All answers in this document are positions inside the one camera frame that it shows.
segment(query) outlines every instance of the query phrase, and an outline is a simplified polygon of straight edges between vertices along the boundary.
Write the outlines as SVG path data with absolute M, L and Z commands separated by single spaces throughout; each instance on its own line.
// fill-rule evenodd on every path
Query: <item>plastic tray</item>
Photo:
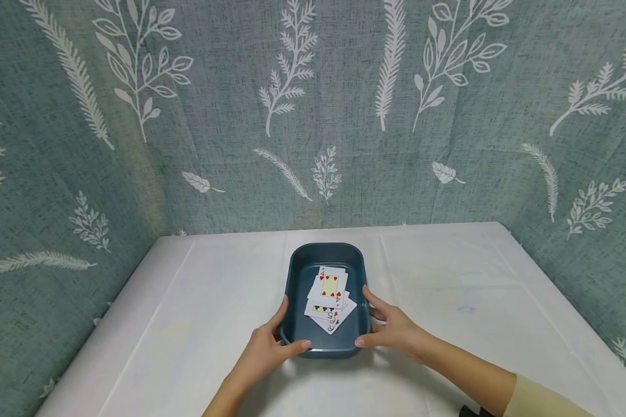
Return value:
M 345 290 L 357 307 L 336 329 L 327 334 L 310 317 L 304 315 L 308 291 L 322 266 L 345 268 L 348 282 Z M 309 339 L 312 347 L 301 354 L 308 359 L 346 359 L 357 355 L 359 349 L 354 341 L 370 332 L 369 303 L 362 294 L 366 284 L 366 271 L 362 252 L 348 243 L 309 243 L 297 248 L 290 258 L 285 294 L 290 301 L 281 325 L 281 337 L 285 343 Z

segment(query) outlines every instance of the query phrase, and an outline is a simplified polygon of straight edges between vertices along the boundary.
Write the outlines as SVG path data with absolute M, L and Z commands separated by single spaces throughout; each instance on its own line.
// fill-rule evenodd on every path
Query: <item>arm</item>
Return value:
M 371 307 L 371 315 L 386 324 L 372 325 L 371 334 L 357 339 L 357 347 L 386 346 L 404 352 L 415 363 L 426 365 L 450 379 L 494 416 L 591 417 L 562 396 L 428 333 L 414 324 L 400 308 L 376 297 L 366 286 L 363 292 L 374 306 Z M 536 395 L 538 400 L 543 400 L 525 400 L 529 396 L 536 398 Z M 554 401 L 558 401 L 561 407 L 545 409 L 538 406 Z
M 287 296 L 281 307 L 265 324 L 253 330 L 246 349 L 234 368 L 222 382 L 216 396 L 209 403 L 202 417 L 235 417 L 250 388 L 266 374 L 278 368 L 290 357 L 304 353 L 310 341 L 292 342 L 281 346 L 278 327 L 287 311 Z

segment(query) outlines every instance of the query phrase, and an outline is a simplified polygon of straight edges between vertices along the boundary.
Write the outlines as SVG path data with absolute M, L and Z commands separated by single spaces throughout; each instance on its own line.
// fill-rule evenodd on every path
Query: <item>left hand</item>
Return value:
M 266 374 L 278 368 L 287 359 L 304 353 L 311 347 L 310 341 L 296 341 L 281 345 L 278 328 L 287 311 L 287 295 L 283 297 L 281 307 L 271 319 L 253 333 L 246 349 L 239 357 L 228 379 L 248 389 Z

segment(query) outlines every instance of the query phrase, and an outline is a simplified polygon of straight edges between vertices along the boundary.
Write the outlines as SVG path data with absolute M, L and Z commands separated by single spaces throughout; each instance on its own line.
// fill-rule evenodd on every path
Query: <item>teal fabric backdrop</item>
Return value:
M 626 366 L 626 1 L 0 1 L 0 416 L 158 236 L 488 220 Z

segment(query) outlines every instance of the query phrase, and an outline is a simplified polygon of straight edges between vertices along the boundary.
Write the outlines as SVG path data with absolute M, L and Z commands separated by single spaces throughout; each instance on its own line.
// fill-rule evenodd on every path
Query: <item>hand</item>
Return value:
M 373 295 L 367 286 L 362 288 L 362 292 L 374 306 L 371 307 L 371 316 L 386 324 L 371 324 L 371 334 L 361 335 L 355 341 L 355 346 L 358 348 L 386 346 L 404 352 L 415 363 L 424 364 L 427 347 L 431 346 L 436 338 L 414 324 L 401 308 Z
M 290 357 L 304 353 L 311 347 L 310 341 L 296 341 L 289 345 L 281 345 L 278 328 L 287 311 L 287 295 L 283 297 L 281 307 L 271 319 L 253 333 L 246 349 L 239 357 L 234 369 L 226 379 L 238 383 L 248 389 L 266 374 L 278 368 Z

